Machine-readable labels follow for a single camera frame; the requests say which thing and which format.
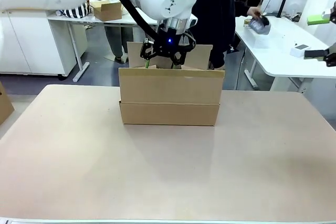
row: black and white striped bag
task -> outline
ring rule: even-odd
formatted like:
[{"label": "black and white striped bag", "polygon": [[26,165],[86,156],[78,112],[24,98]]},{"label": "black and white striped bag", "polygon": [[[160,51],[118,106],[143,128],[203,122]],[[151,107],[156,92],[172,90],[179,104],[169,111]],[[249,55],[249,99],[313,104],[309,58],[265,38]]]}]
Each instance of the black and white striped bag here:
[{"label": "black and white striped bag", "polygon": [[60,10],[61,14],[68,18],[84,18],[90,14],[90,5],[84,3],[72,10]]}]

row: brown box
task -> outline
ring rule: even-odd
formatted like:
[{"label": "brown box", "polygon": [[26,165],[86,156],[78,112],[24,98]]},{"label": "brown box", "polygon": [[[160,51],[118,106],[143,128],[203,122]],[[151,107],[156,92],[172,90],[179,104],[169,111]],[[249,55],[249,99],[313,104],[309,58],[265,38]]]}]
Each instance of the brown box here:
[{"label": "brown box", "polygon": [[14,108],[9,100],[4,86],[0,82],[0,125],[12,114]]},{"label": "brown box", "polygon": [[[136,68],[119,69],[124,124],[214,126],[225,72],[195,69],[206,69],[212,46],[198,45],[187,56],[192,67],[177,70],[141,68],[140,45],[128,44],[130,66]],[[166,58],[153,61],[171,66]]]},{"label": "brown box", "polygon": [[122,18],[121,3],[110,3],[109,1],[95,1],[90,3],[93,13],[101,21],[111,21]]}]

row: table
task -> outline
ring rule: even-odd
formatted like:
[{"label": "table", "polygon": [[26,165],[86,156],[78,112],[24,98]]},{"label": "table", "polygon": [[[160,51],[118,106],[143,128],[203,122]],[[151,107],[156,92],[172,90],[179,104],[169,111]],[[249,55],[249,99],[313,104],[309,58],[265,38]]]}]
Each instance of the table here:
[{"label": "table", "polygon": [[[151,26],[156,26],[158,22],[156,20],[151,19],[148,17],[143,11],[138,9],[138,12],[140,15],[144,18],[144,20]],[[81,78],[81,76],[84,74],[84,72],[87,70],[87,68],[90,66],[89,62],[85,62],[85,64],[82,64],[80,55],[77,51],[76,42],[74,38],[74,29],[73,25],[90,25],[90,26],[111,26],[111,27],[138,27],[134,19],[131,17],[130,14],[122,16],[122,19],[118,20],[112,20],[103,22],[99,19],[97,19],[93,13],[89,14],[88,16],[84,18],[68,18],[66,16],[57,16],[56,13],[51,13],[48,16],[48,20],[56,20],[56,21],[62,21],[67,23],[68,30],[70,32],[70,37],[72,40],[72,45],[74,47],[74,52],[76,55],[76,60],[79,66],[79,72],[74,77],[73,81],[76,83]]]},{"label": "table", "polygon": [[236,34],[254,57],[251,72],[245,70],[245,75],[255,89],[258,85],[253,73],[257,64],[267,75],[276,77],[271,91],[287,91],[293,82],[298,92],[305,93],[314,78],[336,78],[336,68],[326,67],[324,61],[304,60],[289,54],[295,44],[306,44],[311,50],[326,49],[326,44],[286,18],[268,18],[272,27],[267,36],[245,28],[245,17],[236,18]]},{"label": "table", "polygon": [[123,125],[119,99],[47,86],[0,141],[0,216],[336,220],[336,132],[301,94],[223,91],[215,127]]}]

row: green object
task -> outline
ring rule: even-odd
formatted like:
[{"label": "green object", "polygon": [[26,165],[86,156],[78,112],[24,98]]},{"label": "green object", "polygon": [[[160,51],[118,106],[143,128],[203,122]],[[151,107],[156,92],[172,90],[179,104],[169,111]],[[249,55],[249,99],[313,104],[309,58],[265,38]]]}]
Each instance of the green object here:
[{"label": "green object", "polygon": [[312,15],[308,17],[307,24],[308,26],[312,25],[321,25],[321,24],[328,24],[328,18],[322,18],[322,15]]}]

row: white wall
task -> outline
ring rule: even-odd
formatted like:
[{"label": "white wall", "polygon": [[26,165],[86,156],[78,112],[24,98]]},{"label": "white wall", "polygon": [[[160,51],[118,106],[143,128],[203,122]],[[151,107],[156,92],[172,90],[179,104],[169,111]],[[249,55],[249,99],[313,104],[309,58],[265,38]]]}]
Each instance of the white wall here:
[{"label": "white wall", "polygon": [[[322,13],[331,8],[336,0],[308,0],[299,25],[331,46],[336,42],[336,25],[325,24],[307,26],[307,17]],[[311,89],[306,93],[309,101],[327,119],[336,120],[336,80],[315,79]]]}]

